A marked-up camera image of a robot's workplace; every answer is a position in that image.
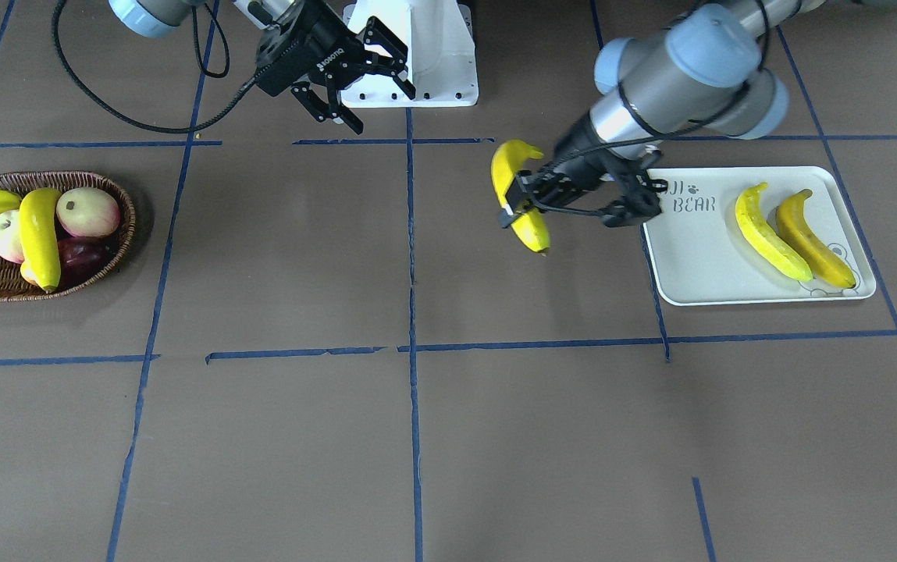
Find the white tray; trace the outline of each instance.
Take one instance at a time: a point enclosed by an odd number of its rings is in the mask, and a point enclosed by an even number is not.
[[[650,170],[670,182],[660,195],[663,213],[644,224],[660,296],[676,306],[866,299],[875,274],[830,173],[815,166],[765,168],[667,168]],[[858,284],[839,289],[813,279],[781,274],[743,239],[736,224],[740,193],[759,182],[761,209],[774,225],[774,209],[787,196],[813,190],[806,222],[854,271]]]

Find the basket rim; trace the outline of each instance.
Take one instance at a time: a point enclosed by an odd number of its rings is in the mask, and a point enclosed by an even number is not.
[[[87,281],[84,281],[83,283],[74,285],[73,287],[67,289],[63,289],[63,291],[56,291],[53,293],[44,292],[38,295],[34,294],[0,296],[0,302],[46,300],[66,296],[70,293],[80,291],[85,287],[94,285],[97,281],[101,281],[101,279],[105,278],[106,275],[108,275],[113,269],[116,269],[116,267],[119,266],[124,257],[126,257],[126,254],[128,253],[131,245],[133,245],[133,240],[135,238],[135,224],[137,224],[137,211],[135,211],[133,197],[131,197],[126,192],[126,190],[124,190],[119,185],[119,183],[112,180],[112,178],[99,174],[98,172],[87,170],[52,170],[0,173],[0,183],[3,183],[5,185],[16,181],[46,182],[49,180],[56,181],[58,179],[91,179],[95,183],[105,185],[106,188],[112,189],[112,191],[116,192],[119,195],[118,197],[116,197],[116,202],[119,203],[119,209],[121,212],[121,221],[119,224],[119,228],[124,228],[124,234],[119,239],[119,249],[116,250],[116,252],[112,256],[112,259],[109,260],[109,263],[106,264],[105,267],[101,268],[101,271],[98,271],[98,273],[95,273],[94,276],[87,279]]]

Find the light blue joint cap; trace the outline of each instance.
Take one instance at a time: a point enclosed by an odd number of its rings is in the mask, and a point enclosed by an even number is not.
[[[754,125],[749,131],[742,135],[736,135],[730,138],[751,140],[769,135],[771,134],[771,131],[778,128],[778,125],[781,125],[781,122],[784,121],[785,115],[787,114],[788,88],[785,87],[784,83],[778,79],[777,76],[774,76],[774,97],[771,98],[771,105],[768,107],[766,113],[764,113],[764,117],[762,117],[759,123]]]
[[[665,45],[677,67],[716,88],[742,84],[760,63],[757,42],[720,4],[705,4],[670,29]]]
[[[594,61],[594,85],[602,94],[607,94],[618,85],[619,69],[622,66],[622,55],[625,47],[632,42],[630,38],[615,39],[601,49]]]
[[[176,29],[156,19],[138,0],[109,0],[109,6],[126,27],[144,37],[156,39]]]

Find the brown woven basket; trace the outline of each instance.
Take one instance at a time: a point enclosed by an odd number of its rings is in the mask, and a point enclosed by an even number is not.
[[[101,278],[108,275],[117,265],[123,256],[126,255],[133,243],[133,235],[135,234],[135,207],[133,199],[123,191],[109,178],[105,178],[94,172],[77,172],[77,171],[59,171],[59,172],[12,172],[0,174],[0,189],[27,195],[34,189],[39,187],[52,187],[59,189],[60,192],[67,192],[77,187],[95,187],[108,192],[112,195],[116,202],[119,203],[121,211],[121,224],[119,228],[112,234],[113,245],[117,246],[116,253],[112,256],[112,260],[101,271],[94,274],[84,283],[75,285],[63,291],[54,293],[45,293],[35,285],[28,283],[21,278],[20,266],[16,263],[6,261],[0,257],[0,302],[10,301],[30,301],[44,300],[69,295],[74,291],[80,291],[88,285],[95,284]]]

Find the eggplant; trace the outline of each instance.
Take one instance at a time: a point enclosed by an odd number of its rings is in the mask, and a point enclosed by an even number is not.
[[[59,246],[59,289],[76,287],[101,271],[113,253],[102,238],[63,238]]]

